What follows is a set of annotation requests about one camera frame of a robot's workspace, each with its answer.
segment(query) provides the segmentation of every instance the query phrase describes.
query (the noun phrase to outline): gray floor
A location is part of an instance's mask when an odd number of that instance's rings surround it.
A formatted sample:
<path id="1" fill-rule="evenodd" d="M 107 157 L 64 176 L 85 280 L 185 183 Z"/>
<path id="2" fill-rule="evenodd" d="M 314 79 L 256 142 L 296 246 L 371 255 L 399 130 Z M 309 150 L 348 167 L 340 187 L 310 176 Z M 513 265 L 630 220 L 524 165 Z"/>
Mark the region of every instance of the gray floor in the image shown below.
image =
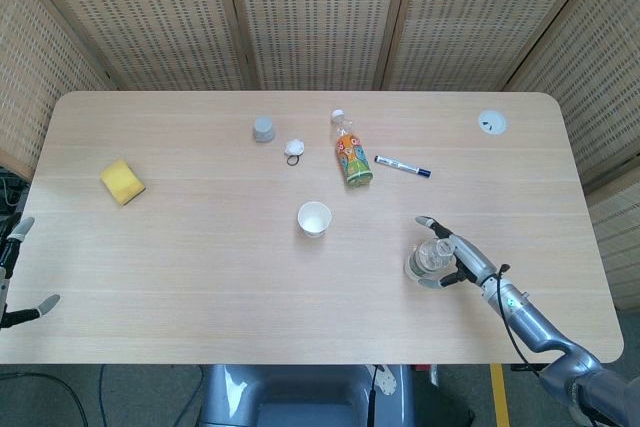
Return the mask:
<path id="1" fill-rule="evenodd" d="M 640 313 L 620 315 L 625 351 L 612 365 L 627 378 L 640 376 Z M 54 374 L 78 393 L 87 411 L 89 425 L 101 426 L 97 385 L 99 366 L 94 365 L 5 365 L 0 373 L 34 371 Z M 167 426 L 175 422 L 200 381 L 198 366 L 108 366 L 104 376 L 104 406 L 110 426 Z M 429 420 L 432 391 L 416 382 L 416 403 Z M 505 369 L 505 384 L 512 426 L 570 427 L 575 424 L 566 410 L 553 401 L 527 372 Z M 452 402 L 449 408 L 473 410 L 475 427 L 496 425 L 489 367 L 485 365 L 440 366 L 441 394 Z M 196 397 L 181 426 L 193 426 L 201 393 Z M 73 427 L 82 425 L 68 394 L 45 379 L 20 378 L 0 382 L 0 426 Z"/>

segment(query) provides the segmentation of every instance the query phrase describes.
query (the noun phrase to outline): table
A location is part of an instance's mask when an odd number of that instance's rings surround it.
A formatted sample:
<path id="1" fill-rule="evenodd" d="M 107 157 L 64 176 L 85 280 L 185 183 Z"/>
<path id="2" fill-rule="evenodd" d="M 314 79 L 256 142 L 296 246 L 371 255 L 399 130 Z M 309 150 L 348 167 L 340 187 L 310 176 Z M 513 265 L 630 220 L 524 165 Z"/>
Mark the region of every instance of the table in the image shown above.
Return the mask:
<path id="1" fill-rule="evenodd" d="M 376 154 L 345 186 L 329 116 L 341 107 Z M 484 133 L 485 109 L 507 117 Z M 276 139 L 257 144 L 270 115 Z M 305 142 L 299 165 L 283 153 Z M 99 180 L 118 158 L 147 190 L 118 206 Z M 298 228 L 308 200 L 327 235 Z M 622 338 L 557 103 L 539 93 L 75 92 L 57 104 L 25 210 L 36 224 L 12 309 L 46 317 L 2 332 L 9 363 L 516 362 L 470 283 L 427 290 L 403 262 L 427 214 L 479 246 L 603 361 Z M 548 361 L 553 353 L 530 355 Z"/>

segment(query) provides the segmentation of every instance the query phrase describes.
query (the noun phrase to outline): white paper cup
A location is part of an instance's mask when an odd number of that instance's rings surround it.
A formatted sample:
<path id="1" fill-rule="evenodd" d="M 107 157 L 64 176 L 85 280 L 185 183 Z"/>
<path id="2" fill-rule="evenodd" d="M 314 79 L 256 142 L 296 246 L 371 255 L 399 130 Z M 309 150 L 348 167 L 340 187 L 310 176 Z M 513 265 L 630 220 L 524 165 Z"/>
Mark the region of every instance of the white paper cup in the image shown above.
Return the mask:
<path id="1" fill-rule="evenodd" d="M 331 211 L 321 202 L 307 202 L 298 210 L 298 224 L 309 237 L 320 237 L 331 223 Z"/>

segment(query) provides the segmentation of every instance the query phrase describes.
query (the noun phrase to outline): plastic bottle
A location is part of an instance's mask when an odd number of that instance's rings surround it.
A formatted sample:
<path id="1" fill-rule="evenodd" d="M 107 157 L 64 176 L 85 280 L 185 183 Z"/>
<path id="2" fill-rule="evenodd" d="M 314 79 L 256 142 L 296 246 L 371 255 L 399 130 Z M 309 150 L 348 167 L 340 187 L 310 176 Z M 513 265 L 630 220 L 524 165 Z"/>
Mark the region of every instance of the plastic bottle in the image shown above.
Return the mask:
<path id="1" fill-rule="evenodd" d="M 447 239 L 427 240 L 409 255 L 404 272 L 421 285 L 440 289 L 439 281 L 453 259 L 453 248 Z"/>
<path id="2" fill-rule="evenodd" d="M 353 122 L 345 117 L 341 109 L 333 111 L 331 122 L 335 127 L 336 153 L 347 184 L 353 186 L 368 184 L 373 178 L 373 173 L 360 139 L 353 132 Z"/>

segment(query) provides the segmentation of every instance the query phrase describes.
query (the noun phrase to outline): sponge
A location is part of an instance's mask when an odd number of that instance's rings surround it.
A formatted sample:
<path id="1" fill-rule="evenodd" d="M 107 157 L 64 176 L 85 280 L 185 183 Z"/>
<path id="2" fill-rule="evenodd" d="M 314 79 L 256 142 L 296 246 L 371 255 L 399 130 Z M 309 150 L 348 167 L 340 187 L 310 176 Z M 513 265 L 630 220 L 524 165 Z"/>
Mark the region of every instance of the sponge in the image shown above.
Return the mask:
<path id="1" fill-rule="evenodd" d="M 144 184 L 122 159 L 104 169 L 100 179 L 120 205 L 126 204 L 145 189 Z"/>

